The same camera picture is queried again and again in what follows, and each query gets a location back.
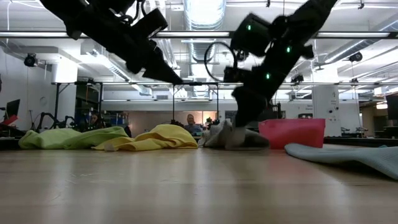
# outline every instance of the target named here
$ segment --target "ceiling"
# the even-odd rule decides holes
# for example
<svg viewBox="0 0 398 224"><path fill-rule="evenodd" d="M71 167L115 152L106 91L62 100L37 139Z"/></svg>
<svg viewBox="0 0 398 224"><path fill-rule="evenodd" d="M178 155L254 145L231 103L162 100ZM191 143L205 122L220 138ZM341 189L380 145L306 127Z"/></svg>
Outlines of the ceiling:
<svg viewBox="0 0 398 224"><path fill-rule="evenodd" d="M272 21L278 15L283 13L291 14L294 9L298 8L304 0L271 0L271 6L265 7L264 0L227 0L226 11L223 21L222 30L235 30L244 17L253 12L262 18ZM340 0L338 5L332 11L330 17L326 21L322 30L327 31L369 31L374 26L396 15L398 18L398 1L396 0L365 0L365 7L358 9L360 0ZM165 9L166 20L169 23L169 30L186 30L184 22L183 1L182 0L166 0ZM65 30L63 22L57 19L53 14L42 8L37 1L14 1L9 3L6 0L0 0L0 30ZM351 40L316 40L311 41L315 44L316 55L328 54L341 46L347 44ZM7 47L17 48L20 46L37 46L37 47L58 47L70 54L72 57L79 60L81 65L79 69L79 76L91 76L97 80L113 81L114 75L104 66L97 63L86 63L87 55L81 55L82 40L74 41L71 39L12 39ZM171 40L172 49L178 66L181 68L180 74L182 77L187 77L191 74L191 66L188 57L188 44L183 44L180 39ZM381 40L375 44L361 50L363 54L363 61L382 54L383 52L398 45L396 40ZM215 64L213 66L213 73L219 76L223 75L223 70L226 65L230 64L231 57L228 54L223 54L226 49L219 47ZM382 66L388 65L392 62L398 61L398 50L391 50L388 54L384 54L364 63L360 63L351 67L350 62L339 61L325 68L332 67L338 71L338 78L340 80L349 80L351 77L377 70ZM245 63L245 68L251 68L255 63L260 63L260 58L249 58ZM292 73L303 73L306 81L311 81L314 76L317 76L317 71L311 71L310 62L304 63L303 68ZM395 76L398 77L398 67L393 67L388 72L380 73L375 76L368 77L361 80L363 82L375 82L386 77L392 77L389 81L395 81Z"/></svg>

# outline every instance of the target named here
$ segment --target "table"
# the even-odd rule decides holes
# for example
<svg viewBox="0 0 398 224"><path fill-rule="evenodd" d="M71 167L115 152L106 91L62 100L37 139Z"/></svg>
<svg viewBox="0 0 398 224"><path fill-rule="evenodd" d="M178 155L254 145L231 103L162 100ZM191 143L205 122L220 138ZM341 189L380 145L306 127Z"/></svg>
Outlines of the table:
<svg viewBox="0 0 398 224"><path fill-rule="evenodd" d="M3 223L395 223L398 183L284 151L0 152Z"/></svg>

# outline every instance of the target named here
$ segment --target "yellow towel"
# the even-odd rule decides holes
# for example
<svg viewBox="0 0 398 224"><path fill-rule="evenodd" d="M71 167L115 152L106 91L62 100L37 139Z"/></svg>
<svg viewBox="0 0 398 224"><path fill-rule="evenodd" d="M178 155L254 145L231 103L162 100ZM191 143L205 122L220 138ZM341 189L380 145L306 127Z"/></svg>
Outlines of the yellow towel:
<svg viewBox="0 0 398 224"><path fill-rule="evenodd" d="M105 150L107 147L117 150L146 151L155 149L197 149L198 144L192 135L172 124L160 124L152 131L138 135L135 139L119 137L108 140L94 147Z"/></svg>

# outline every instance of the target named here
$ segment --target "pink container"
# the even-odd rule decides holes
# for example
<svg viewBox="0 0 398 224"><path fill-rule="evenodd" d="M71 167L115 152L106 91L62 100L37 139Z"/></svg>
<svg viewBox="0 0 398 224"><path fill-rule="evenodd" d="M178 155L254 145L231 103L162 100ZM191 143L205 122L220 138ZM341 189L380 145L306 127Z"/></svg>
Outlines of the pink container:
<svg viewBox="0 0 398 224"><path fill-rule="evenodd" d="M259 131L270 149L284 149L290 143L322 148L325 119L270 119L259 123Z"/></svg>

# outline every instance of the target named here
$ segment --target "green cloth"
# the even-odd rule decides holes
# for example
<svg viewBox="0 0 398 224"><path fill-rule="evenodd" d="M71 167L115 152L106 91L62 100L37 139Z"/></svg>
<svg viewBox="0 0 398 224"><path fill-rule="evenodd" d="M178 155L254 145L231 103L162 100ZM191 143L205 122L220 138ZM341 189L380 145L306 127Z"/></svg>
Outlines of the green cloth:
<svg viewBox="0 0 398 224"><path fill-rule="evenodd" d="M80 133L70 128L51 129L40 134L28 131L18 144L22 149L89 149L102 142L127 137L122 127Z"/></svg>

